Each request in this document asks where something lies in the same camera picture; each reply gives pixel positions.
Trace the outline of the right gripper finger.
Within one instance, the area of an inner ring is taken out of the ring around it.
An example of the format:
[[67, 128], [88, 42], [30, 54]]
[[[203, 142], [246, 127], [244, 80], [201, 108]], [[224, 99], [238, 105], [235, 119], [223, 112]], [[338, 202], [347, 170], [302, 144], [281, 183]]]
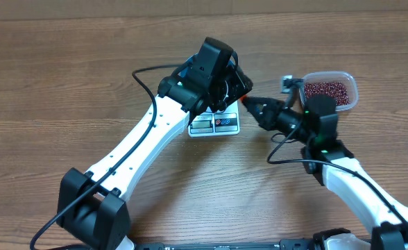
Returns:
[[244, 103], [247, 111], [255, 118], [258, 126], [264, 126], [264, 116], [263, 116], [263, 103], [256, 103], [256, 102], [246, 102]]
[[242, 101], [243, 105], [246, 102], [256, 102], [256, 103], [263, 103], [264, 107], [279, 107], [280, 106], [280, 101], [277, 99], [272, 99], [272, 98], [266, 98], [266, 97], [250, 97], [247, 96], [244, 101]]

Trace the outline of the red measuring scoop blue handle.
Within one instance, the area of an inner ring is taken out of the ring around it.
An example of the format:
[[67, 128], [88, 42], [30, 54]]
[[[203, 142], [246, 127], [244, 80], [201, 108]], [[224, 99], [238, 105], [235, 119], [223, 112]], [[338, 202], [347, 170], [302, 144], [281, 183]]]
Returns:
[[246, 99], [246, 97], [247, 97], [247, 95], [244, 95], [244, 96], [240, 97], [239, 100], [242, 102], [242, 101], [244, 101]]

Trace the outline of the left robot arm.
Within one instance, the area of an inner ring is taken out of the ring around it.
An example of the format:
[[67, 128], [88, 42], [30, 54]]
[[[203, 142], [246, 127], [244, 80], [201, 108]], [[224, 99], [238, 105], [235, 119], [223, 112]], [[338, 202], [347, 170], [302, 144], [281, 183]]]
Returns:
[[198, 53], [163, 78], [129, 134], [87, 171], [61, 180], [56, 223], [86, 249], [134, 249], [128, 201], [146, 170], [178, 135], [236, 135], [237, 101], [252, 89], [235, 50], [208, 37]]

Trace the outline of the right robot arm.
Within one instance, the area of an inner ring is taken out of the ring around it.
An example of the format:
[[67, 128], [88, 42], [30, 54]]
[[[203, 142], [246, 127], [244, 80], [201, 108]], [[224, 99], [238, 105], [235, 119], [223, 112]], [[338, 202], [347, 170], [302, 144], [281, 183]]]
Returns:
[[304, 145], [299, 161], [305, 171], [335, 193], [371, 234], [361, 240], [345, 228], [322, 231], [314, 234], [309, 249], [408, 249], [408, 207], [381, 188], [338, 140], [332, 97], [309, 98], [302, 113], [272, 98], [244, 96], [241, 102], [260, 127]]

